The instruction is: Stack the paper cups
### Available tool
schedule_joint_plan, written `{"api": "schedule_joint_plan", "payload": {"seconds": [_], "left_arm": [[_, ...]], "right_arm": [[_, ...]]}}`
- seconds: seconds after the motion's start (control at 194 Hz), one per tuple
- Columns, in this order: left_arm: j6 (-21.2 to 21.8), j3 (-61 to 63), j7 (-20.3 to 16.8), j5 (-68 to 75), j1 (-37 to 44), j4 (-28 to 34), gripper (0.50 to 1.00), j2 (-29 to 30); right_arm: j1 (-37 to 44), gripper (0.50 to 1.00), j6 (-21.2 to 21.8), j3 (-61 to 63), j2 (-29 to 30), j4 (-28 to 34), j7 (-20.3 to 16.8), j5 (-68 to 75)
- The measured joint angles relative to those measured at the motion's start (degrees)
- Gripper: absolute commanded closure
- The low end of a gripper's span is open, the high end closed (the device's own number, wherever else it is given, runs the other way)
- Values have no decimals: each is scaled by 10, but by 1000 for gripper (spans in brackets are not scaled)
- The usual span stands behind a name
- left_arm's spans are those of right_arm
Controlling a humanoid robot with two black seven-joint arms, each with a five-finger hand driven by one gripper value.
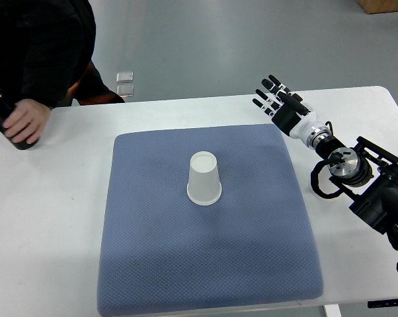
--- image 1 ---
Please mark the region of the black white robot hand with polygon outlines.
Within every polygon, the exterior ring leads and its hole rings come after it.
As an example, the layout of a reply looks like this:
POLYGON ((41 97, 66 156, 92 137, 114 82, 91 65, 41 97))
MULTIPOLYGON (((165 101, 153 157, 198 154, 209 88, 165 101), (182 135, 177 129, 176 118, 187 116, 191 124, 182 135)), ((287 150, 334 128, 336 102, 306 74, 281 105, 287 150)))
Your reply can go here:
POLYGON ((319 122, 317 113, 312 107, 306 106, 302 100, 290 96, 291 90, 274 75, 263 79, 261 84, 277 99, 286 99, 281 102, 269 97, 260 89, 255 91, 260 99, 253 99, 253 103, 267 116, 272 116, 272 122, 281 132, 293 139, 307 139, 316 134, 319 122))

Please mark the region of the person's bare hand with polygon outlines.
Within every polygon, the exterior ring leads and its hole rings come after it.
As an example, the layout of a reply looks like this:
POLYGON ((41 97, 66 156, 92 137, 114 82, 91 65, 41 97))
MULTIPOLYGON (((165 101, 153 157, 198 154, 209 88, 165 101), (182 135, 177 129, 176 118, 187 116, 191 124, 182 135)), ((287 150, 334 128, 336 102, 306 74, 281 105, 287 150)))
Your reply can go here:
POLYGON ((5 120, 5 137, 13 143, 25 141, 28 145, 37 142, 46 127, 51 109, 35 100, 23 99, 16 103, 14 112, 5 120))

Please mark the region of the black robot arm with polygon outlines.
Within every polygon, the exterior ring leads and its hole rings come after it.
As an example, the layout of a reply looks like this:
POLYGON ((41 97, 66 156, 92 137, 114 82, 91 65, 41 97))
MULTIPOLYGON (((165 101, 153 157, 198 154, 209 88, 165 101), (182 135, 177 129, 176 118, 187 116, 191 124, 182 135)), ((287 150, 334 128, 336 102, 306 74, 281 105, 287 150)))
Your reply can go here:
POLYGON ((323 199, 347 195, 350 210, 398 251, 398 157, 363 137, 347 147, 331 122, 321 123, 317 112, 276 77, 269 75, 261 84, 266 90, 258 89, 253 103, 321 159, 310 174, 312 191, 323 199))

